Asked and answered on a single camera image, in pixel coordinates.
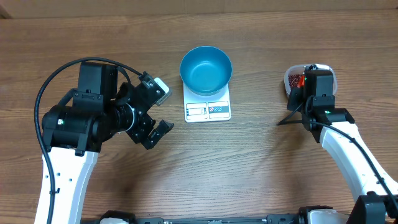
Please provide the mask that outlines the red scoop blue handle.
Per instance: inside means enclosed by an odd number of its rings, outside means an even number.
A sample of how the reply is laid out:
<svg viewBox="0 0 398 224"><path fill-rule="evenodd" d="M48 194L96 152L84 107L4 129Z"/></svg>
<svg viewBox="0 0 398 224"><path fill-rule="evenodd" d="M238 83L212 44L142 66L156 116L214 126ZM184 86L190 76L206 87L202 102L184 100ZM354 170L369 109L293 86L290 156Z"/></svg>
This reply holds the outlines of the red scoop blue handle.
<svg viewBox="0 0 398 224"><path fill-rule="evenodd" d="M299 80L298 83L297 83L297 87L298 87L298 88L301 88L302 86L304 86L304 84L305 84L305 75L302 75L302 76L300 77L300 80Z"/></svg>

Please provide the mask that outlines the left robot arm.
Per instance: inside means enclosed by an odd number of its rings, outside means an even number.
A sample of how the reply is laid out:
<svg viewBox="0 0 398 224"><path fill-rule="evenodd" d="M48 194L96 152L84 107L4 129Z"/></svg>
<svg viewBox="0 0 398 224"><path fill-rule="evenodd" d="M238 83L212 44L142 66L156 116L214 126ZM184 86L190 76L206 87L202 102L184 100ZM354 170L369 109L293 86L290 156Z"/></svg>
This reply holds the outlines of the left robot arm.
<svg viewBox="0 0 398 224"><path fill-rule="evenodd" d="M128 82L82 81L42 120L42 186L35 223L80 223L87 185L102 144L125 132L152 149L173 124L148 114L171 93L159 78L138 86Z"/></svg>

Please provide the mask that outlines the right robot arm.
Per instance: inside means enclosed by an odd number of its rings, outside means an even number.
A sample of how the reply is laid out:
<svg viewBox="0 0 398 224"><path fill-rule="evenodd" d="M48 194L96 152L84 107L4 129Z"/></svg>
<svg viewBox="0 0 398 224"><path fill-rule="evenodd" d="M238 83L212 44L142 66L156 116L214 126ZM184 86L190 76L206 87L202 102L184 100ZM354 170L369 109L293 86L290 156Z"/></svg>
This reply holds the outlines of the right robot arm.
<svg viewBox="0 0 398 224"><path fill-rule="evenodd" d="M299 123L332 157L354 199L348 215L322 206L303 207L299 223L385 223L397 220L397 181L382 168L362 140L347 109L335 106L335 74L324 65L303 69L292 87L287 109L300 112Z"/></svg>

